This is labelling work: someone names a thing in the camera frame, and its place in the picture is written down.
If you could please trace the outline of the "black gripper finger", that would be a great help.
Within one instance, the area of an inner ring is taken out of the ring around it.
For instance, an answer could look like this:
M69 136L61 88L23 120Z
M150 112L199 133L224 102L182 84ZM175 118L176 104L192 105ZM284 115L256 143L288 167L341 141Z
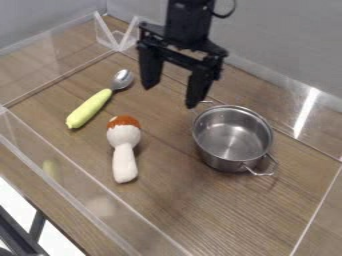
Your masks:
M186 92L186 106L188 109L196 107L204 100L212 84L212 72L202 64L194 67L191 76L188 77L188 86Z
M163 58L159 50L144 43L137 44L141 85L145 90L160 82Z

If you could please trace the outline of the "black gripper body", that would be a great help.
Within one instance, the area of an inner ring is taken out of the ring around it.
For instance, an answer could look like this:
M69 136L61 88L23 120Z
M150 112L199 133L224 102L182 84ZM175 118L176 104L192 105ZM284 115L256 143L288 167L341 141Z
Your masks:
M139 24L139 43L159 50L166 62L192 72L199 64L219 79L223 59L228 52L210 40L212 18L224 19L228 14L215 12L216 0L168 0L163 25L150 22Z

